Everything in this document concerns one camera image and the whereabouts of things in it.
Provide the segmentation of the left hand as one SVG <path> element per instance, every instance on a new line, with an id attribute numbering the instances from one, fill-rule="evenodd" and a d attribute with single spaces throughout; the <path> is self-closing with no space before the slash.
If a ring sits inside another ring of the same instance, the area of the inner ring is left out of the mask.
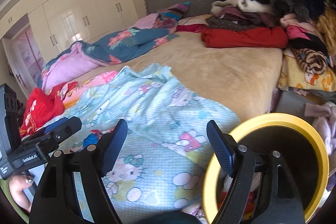
<path id="1" fill-rule="evenodd" d="M 31 211 L 32 203 L 26 197 L 24 190 L 31 187 L 34 178 L 25 174 L 15 174 L 9 181 L 9 190 L 15 203 L 26 212 Z"/>

